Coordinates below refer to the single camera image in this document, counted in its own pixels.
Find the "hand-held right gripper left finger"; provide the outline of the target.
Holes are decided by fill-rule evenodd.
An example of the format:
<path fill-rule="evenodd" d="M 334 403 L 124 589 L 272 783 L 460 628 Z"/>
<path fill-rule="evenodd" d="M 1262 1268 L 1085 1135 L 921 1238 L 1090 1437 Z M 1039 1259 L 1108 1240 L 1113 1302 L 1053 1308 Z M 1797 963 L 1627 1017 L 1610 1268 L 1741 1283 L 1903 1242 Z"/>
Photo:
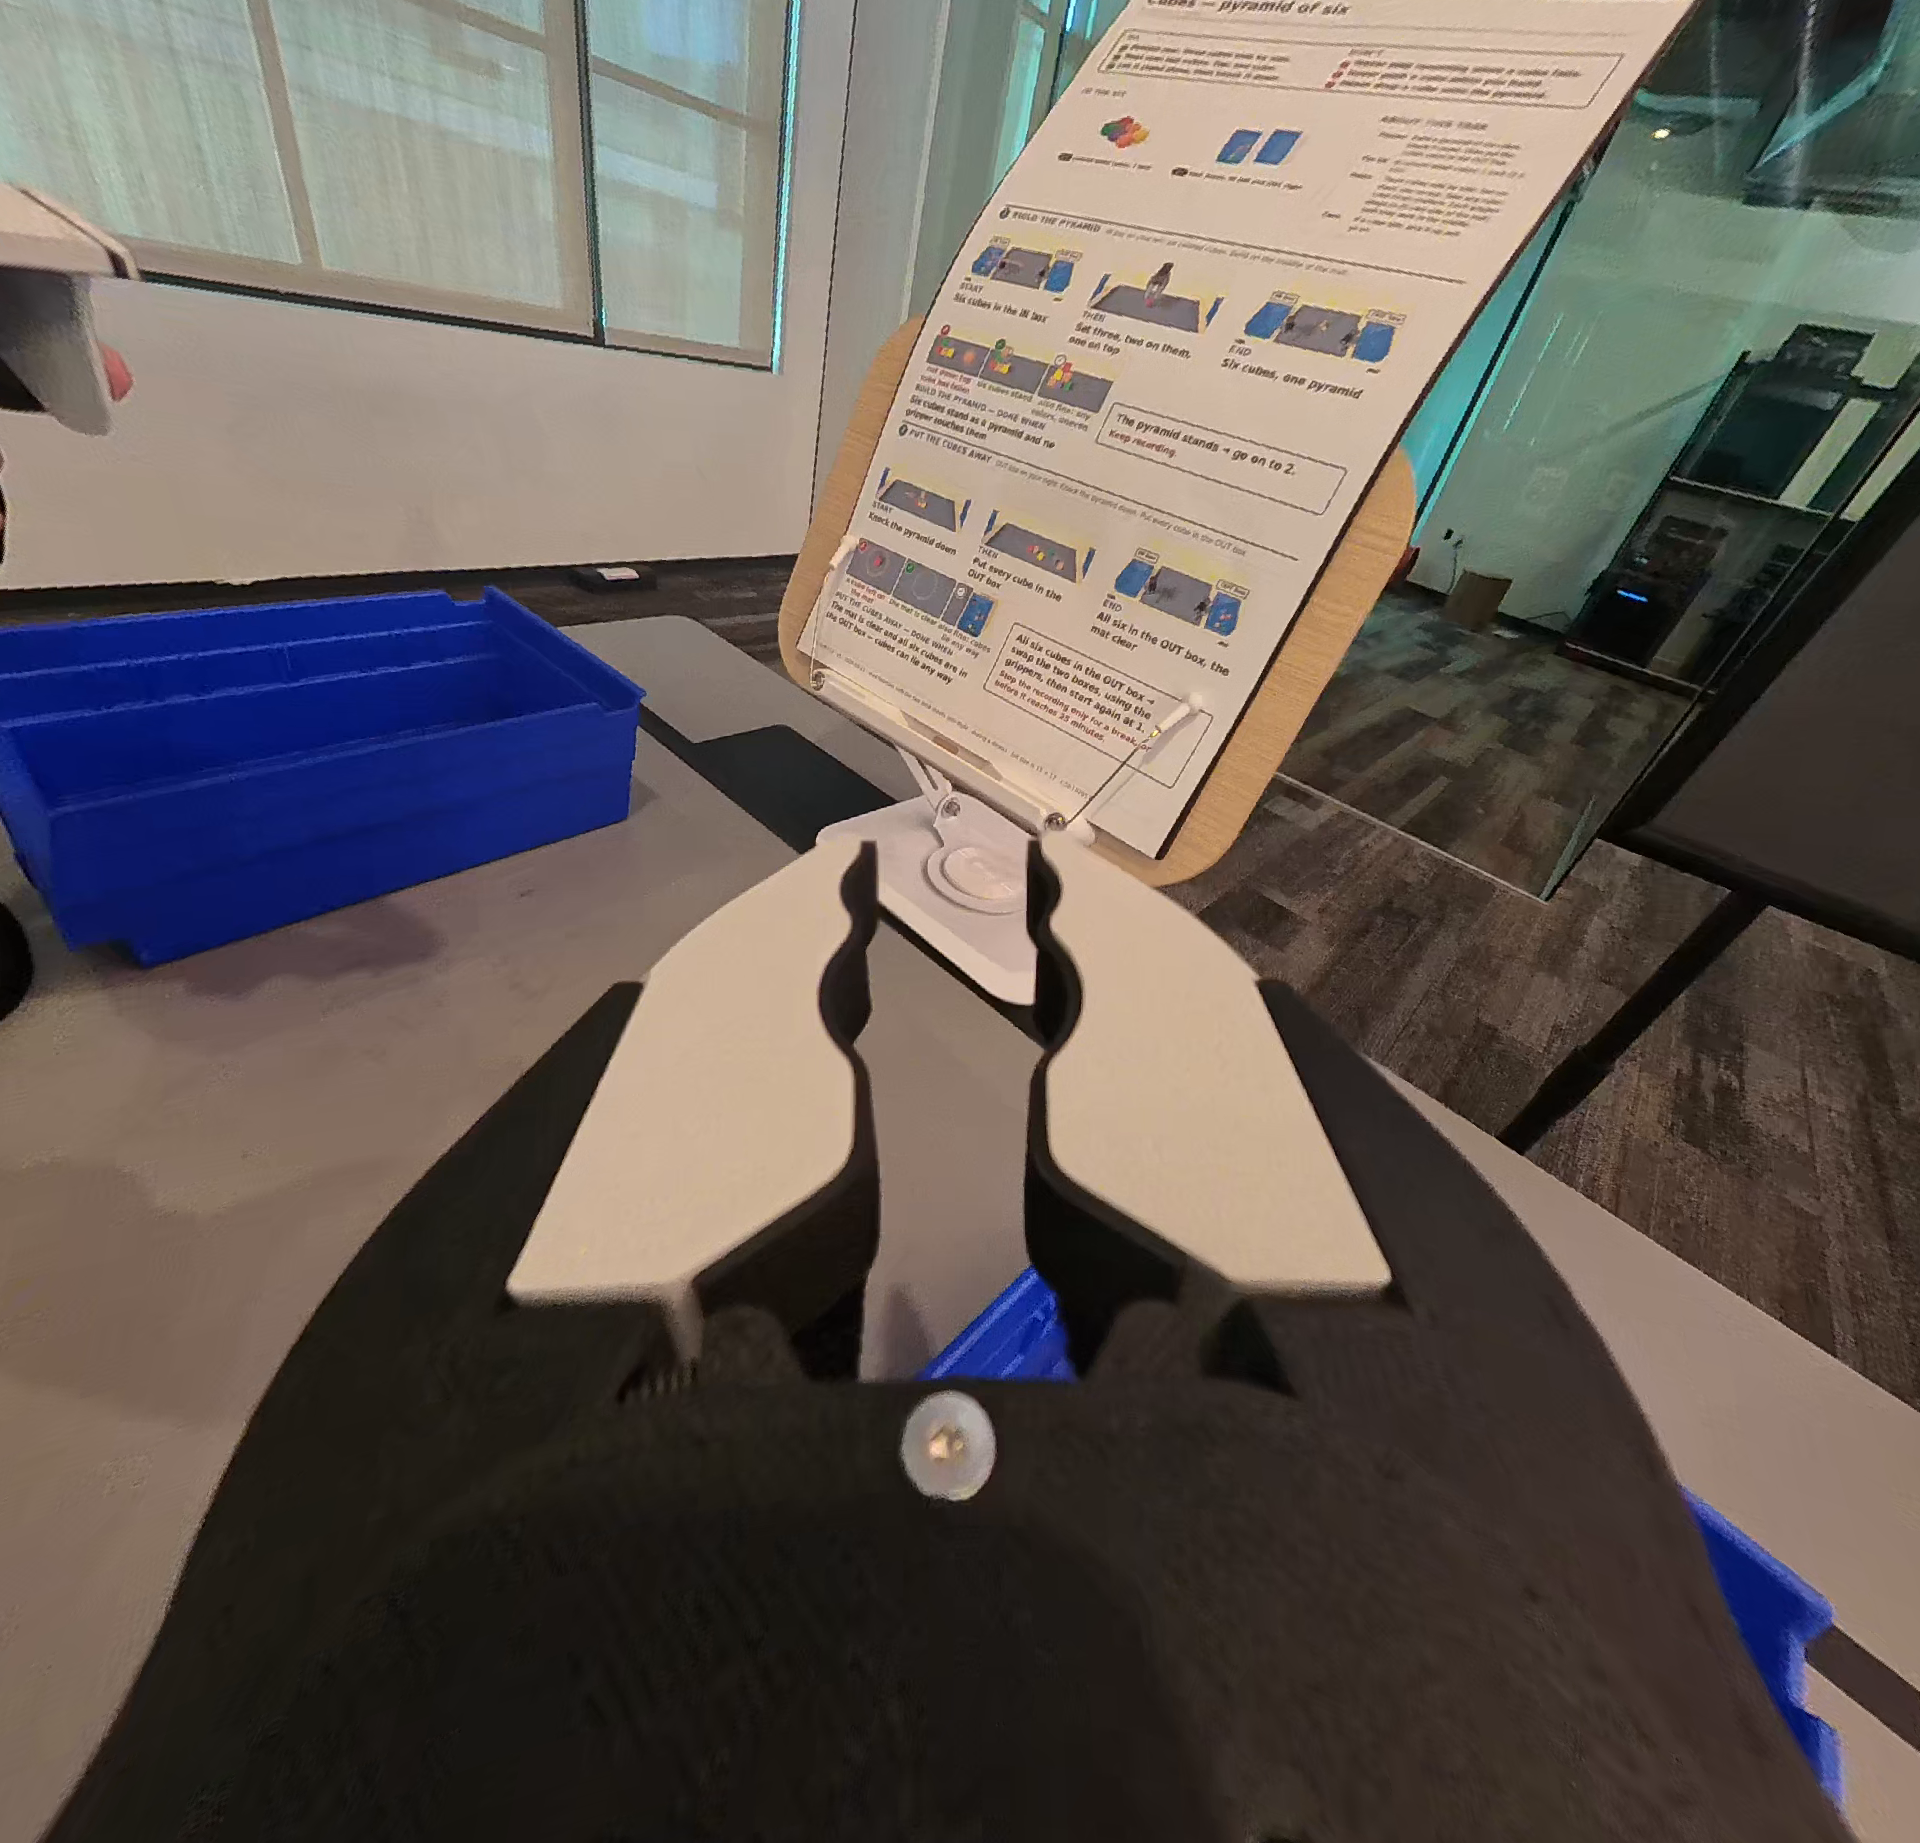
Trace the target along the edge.
<path fill-rule="evenodd" d="M 729 1310 L 855 1376 L 881 1230 L 876 851 L 799 856 L 642 982 L 507 1278 L 519 1310 L 640 1308 L 680 1362 Z"/>

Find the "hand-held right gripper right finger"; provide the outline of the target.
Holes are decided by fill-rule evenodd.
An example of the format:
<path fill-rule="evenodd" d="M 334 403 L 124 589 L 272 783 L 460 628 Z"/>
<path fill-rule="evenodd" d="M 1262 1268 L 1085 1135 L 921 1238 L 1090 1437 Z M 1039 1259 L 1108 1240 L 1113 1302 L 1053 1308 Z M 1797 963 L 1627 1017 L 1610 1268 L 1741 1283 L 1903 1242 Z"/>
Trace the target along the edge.
<path fill-rule="evenodd" d="M 1273 1305 L 1371 1314 L 1396 1274 L 1256 971 L 1069 837 L 1026 850 L 1041 1056 L 1022 1235 L 1073 1374 L 1128 1317 L 1194 1319 L 1203 1364 L 1284 1378 Z"/>

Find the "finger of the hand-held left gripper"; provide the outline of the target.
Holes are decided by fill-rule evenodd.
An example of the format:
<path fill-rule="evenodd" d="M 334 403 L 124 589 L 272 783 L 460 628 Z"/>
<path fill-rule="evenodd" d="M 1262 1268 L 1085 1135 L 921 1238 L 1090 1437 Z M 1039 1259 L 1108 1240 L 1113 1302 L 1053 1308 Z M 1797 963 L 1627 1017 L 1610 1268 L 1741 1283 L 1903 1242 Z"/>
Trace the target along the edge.
<path fill-rule="evenodd" d="M 83 277 L 2 280 L 2 411 L 112 432 L 114 397 Z"/>
<path fill-rule="evenodd" d="M 2 187 L 2 270 L 138 281 L 122 241 L 18 184 Z"/>

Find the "blue plastic bin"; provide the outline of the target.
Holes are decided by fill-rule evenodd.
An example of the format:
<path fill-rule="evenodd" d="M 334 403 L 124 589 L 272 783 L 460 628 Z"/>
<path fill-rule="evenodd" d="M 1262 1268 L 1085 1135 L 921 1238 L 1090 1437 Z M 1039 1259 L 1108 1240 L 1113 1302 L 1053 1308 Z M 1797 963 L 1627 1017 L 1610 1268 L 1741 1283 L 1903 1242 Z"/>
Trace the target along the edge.
<path fill-rule="evenodd" d="M 1053 1291 L 1036 1269 L 1022 1271 L 917 1378 L 1073 1383 Z M 1835 1630 L 1832 1603 L 1693 1491 L 1684 1499 L 1746 1656 L 1818 1785 L 1840 1806 L 1840 1739 L 1807 1704 L 1809 1650 Z"/>
<path fill-rule="evenodd" d="M 6 627 L 5 830 L 157 966 L 623 824 L 640 705 L 498 589 Z"/>

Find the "large gridded window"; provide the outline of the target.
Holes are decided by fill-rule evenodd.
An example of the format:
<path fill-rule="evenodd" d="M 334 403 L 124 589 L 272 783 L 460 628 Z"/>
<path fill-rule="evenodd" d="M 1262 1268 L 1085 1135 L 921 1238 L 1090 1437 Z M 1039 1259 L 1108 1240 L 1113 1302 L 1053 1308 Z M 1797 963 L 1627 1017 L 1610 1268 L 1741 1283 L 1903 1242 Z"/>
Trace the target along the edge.
<path fill-rule="evenodd" d="M 799 0 L 2 0 L 5 178 L 147 275 L 772 370 Z"/>

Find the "printed instruction sheet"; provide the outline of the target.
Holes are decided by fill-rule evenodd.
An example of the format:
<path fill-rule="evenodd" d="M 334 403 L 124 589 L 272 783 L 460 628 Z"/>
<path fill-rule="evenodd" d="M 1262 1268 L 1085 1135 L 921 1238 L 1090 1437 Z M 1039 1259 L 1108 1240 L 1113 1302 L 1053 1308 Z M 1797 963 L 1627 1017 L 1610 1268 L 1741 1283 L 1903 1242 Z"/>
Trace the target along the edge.
<path fill-rule="evenodd" d="M 933 297 L 799 680 L 1158 860 L 1698 0 L 1130 0 Z"/>

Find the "dark display panel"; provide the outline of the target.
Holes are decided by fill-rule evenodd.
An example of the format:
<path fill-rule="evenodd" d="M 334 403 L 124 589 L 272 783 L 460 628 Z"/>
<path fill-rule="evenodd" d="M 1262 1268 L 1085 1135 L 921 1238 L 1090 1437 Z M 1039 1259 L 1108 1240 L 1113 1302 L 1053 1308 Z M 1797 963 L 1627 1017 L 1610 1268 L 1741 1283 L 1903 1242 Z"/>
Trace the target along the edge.
<path fill-rule="evenodd" d="M 1916 502 L 1876 507 L 1596 837 L 1916 958 Z"/>

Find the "black metal shelf rack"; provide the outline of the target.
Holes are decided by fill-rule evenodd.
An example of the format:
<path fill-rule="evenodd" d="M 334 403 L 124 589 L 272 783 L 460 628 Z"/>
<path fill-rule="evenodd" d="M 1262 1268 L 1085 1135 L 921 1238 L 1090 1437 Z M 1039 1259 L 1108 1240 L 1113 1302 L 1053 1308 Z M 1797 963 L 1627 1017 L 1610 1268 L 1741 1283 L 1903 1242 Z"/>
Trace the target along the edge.
<path fill-rule="evenodd" d="M 1745 351 L 1587 588 L 1561 654 L 1682 694 L 1727 674 L 1916 422 L 1918 360 L 1870 382 L 1873 343 L 1800 325 L 1773 354 Z"/>

